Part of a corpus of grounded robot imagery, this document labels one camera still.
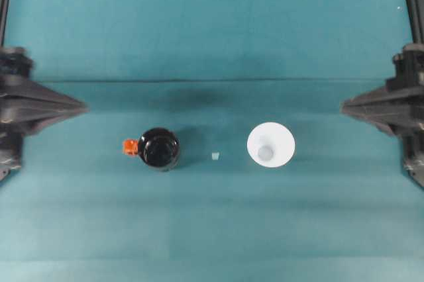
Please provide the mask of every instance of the teal backdrop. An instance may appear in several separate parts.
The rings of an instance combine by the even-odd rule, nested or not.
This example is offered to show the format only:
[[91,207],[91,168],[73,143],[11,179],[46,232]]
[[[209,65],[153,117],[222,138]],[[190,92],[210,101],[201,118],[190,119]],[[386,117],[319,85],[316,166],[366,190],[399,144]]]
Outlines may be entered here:
[[[10,0],[6,44],[90,112],[25,140],[0,280],[420,281],[424,192],[339,114],[410,41],[405,0]],[[266,121],[296,140],[278,169],[246,150]],[[121,153],[154,126],[168,173]]]

